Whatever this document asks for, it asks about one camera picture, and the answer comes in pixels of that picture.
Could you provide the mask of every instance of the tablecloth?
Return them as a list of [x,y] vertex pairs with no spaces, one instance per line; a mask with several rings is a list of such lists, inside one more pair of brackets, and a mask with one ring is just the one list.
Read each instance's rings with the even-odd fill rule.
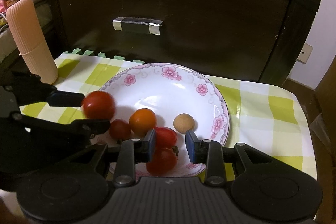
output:
[[[138,63],[96,56],[61,54],[55,63],[59,90],[88,94],[110,78]],[[230,131],[227,147],[247,143],[316,178],[316,163],[305,114],[291,92],[273,85],[206,75],[219,89],[228,106]],[[36,103],[22,113],[58,123],[83,119],[80,108],[49,107]],[[233,180],[226,164],[228,180]]]

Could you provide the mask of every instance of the wall socket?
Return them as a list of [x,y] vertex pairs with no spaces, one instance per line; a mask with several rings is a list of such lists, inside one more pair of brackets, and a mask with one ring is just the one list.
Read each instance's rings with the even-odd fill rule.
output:
[[305,43],[303,45],[303,48],[302,48],[297,60],[300,61],[303,64],[307,63],[307,60],[308,60],[312,50],[313,50],[313,47],[311,45],[308,45],[307,43]]

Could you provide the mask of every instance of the white wall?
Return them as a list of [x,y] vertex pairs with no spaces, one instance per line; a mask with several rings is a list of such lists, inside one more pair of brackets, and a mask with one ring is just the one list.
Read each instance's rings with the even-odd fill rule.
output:
[[322,0],[306,43],[313,51],[306,64],[296,62],[290,78],[317,87],[336,54],[336,0]]

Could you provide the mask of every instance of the cherry tomato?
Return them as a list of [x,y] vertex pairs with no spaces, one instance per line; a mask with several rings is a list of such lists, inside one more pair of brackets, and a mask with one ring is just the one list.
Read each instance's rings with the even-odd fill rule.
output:
[[157,148],[146,168],[151,175],[159,177],[172,170],[176,163],[177,157],[171,148]]
[[129,118],[129,125],[133,132],[144,137],[149,129],[156,126],[156,115],[149,108],[141,108],[135,111]]
[[88,119],[111,120],[116,111],[112,95],[105,91],[93,91],[82,101],[83,112]]
[[177,141],[177,135],[174,130],[169,127],[155,127],[156,144],[155,147],[172,148]]
[[131,127],[125,120],[116,119],[111,122],[109,134],[116,140],[128,140],[131,137]]

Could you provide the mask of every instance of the white plate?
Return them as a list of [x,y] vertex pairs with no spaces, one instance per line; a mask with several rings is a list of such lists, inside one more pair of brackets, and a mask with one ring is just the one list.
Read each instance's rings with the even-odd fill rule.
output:
[[[115,98],[115,119],[129,120],[134,111],[149,108],[157,116],[157,126],[174,129],[173,120],[181,114],[191,115],[196,122],[195,134],[225,144],[229,130],[226,103],[211,81],[186,67],[167,63],[139,65],[115,75],[101,87]],[[108,132],[94,142],[117,145]],[[194,176],[205,169],[204,164],[190,163],[185,147],[185,135],[177,133],[178,162],[167,177]],[[110,171],[114,172],[115,164]],[[149,176],[146,164],[136,165],[137,176]]]

